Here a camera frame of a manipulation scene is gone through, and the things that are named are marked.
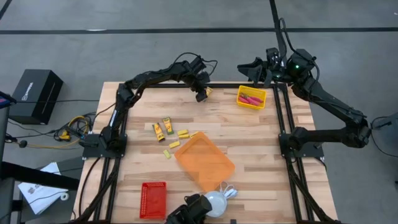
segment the black aluminum frame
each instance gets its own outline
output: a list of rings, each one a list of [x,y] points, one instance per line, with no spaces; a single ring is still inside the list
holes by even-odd
[[[210,88],[239,88],[240,85],[245,85],[245,86],[249,86],[249,87],[258,87],[259,86],[258,84],[256,86],[255,84],[249,83],[249,82],[209,83],[207,85]],[[179,84],[179,83],[161,83],[161,84],[156,84],[156,85],[150,86],[150,88],[186,88],[186,87],[187,86],[185,84]],[[286,106],[289,127],[290,127],[290,131],[292,131],[295,126],[294,126],[293,113],[292,113],[292,108],[290,105],[290,100],[289,100],[289,95],[288,95],[288,90],[287,90],[286,84],[283,84],[283,83],[275,84],[274,83],[274,84],[271,84],[269,88],[272,88],[273,92],[274,92],[274,99],[275,99],[275,105],[276,105],[276,110],[277,110],[277,115],[278,115],[280,133],[281,134],[286,133],[286,129],[285,129],[282,107],[280,104],[279,91],[281,91],[284,96],[284,102],[285,102],[285,106]],[[124,121],[121,126],[121,134],[124,134],[126,132],[126,123],[127,123],[127,115],[125,116]],[[322,216],[325,215],[323,213],[323,210],[317,205],[316,201],[312,198],[312,196],[310,195],[310,193],[308,191],[307,180],[305,178],[305,171],[304,171],[302,159],[299,157],[295,158],[296,163],[297,163],[297,169],[298,169],[298,175],[297,175],[296,172],[294,171],[294,167],[293,167],[291,158],[290,157],[284,157],[284,158],[286,161],[287,173],[289,175],[290,192],[292,194],[292,202],[293,202],[293,206],[294,206],[296,222],[297,223],[322,223],[322,222],[315,221],[314,216],[313,216],[313,210],[318,216],[321,216],[320,217],[321,221],[326,221],[325,219],[322,218]],[[109,158],[105,158],[99,188],[102,188],[103,183],[105,182],[106,176],[108,174],[109,160],[110,160]],[[120,165],[120,159],[115,159],[115,162],[118,163],[117,166]],[[117,184],[117,179],[112,184],[111,193],[108,198],[108,207],[106,209],[106,219],[107,220],[111,220],[113,203],[114,203],[114,198],[115,198],[115,191],[116,191],[116,184]],[[303,220],[303,218],[302,218],[297,188],[301,191],[301,193],[304,196],[305,209],[306,209],[308,220]],[[95,210],[94,220],[99,220],[100,212],[101,212],[101,204]]]

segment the yellow plastic basket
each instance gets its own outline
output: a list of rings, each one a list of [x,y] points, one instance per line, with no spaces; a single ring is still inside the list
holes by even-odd
[[[244,93],[244,94],[249,95],[249,96],[258,97],[263,102],[259,106],[254,106],[254,105],[251,105],[251,104],[240,102],[239,101],[239,95],[241,93]],[[236,96],[236,103],[239,106],[260,110],[260,109],[264,109],[266,107],[266,96],[267,96],[267,92],[265,90],[259,90],[259,89],[256,89],[256,88],[251,88],[251,87],[247,87],[247,86],[242,86],[241,85],[241,86],[239,86],[238,95]]]

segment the black box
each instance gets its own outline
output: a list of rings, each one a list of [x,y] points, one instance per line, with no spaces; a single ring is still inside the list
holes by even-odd
[[[9,118],[21,124],[48,124],[63,81],[51,70],[27,69],[12,94]]]

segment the white paper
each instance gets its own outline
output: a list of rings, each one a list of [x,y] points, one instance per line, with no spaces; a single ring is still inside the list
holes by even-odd
[[[41,171],[61,175],[56,162],[50,163],[49,165],[41,169]],[[25,182],[19,184],[18,187],[36,215],[41,214],[46,208],[53,204],[54,201],[61,197],[62,192],[68,191],[67,189],[46,187],[39,184],[30,184]]]

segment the butcher block tabletop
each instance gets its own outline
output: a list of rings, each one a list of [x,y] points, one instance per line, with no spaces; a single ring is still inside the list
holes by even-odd
[[[115,102],[119,83],[103,85],[98,111]],[[162,220],[139,218],[141,184],[164,181],[167,183],[167,211],[174,211],[185,203],[184,196],[204,193],[199,185],[179,166],[174,153],[181,145],[169,149],[178,139],[177,131],[203,131],[206,136],[235,165],[234,174],[225,180],[238,190],[235,198],[228,199],[226,212],[219,218],[207,218],[205,223],[295,223],[289,179],[284,158],[280,155],[278,134],[280,128],[275,108],[274,92],[267,90],[263,110],[243,108],[236,104],[237,88],[214,88],[206,102],[197,103],[195,93],[188,88],[147,88],[142,98],[130,109],[126,134],[128,144],[121,160],[112,223],[163,223]],[[286,130],[289,130],[282,92],[282,111]],[[296,126],[315,129],[308,102],[297,98],[289,89],[290,104]],[[101,113],[95,120],[94,133],[106,126],[113,109]],[[162,118],[170,117],[175,134],[167,135]],[[158,142],[152,125],[159,123],[166,140]],[[167,159],[163,150],[172,155]],[[95,159],[87,159],[77,192],[80,195],[83,180]],[[84,189],[82,210],[98,192],[104,159],[93,168]],[[313,158],[303,159],[308,188],[312,196],[330,217],[337,219],[325,167]],[[305,206],[299,194],[303,219]],[[101,218],[105,218],[108,193],[105,195]],[[79,197],[74,212],[78,213]]]

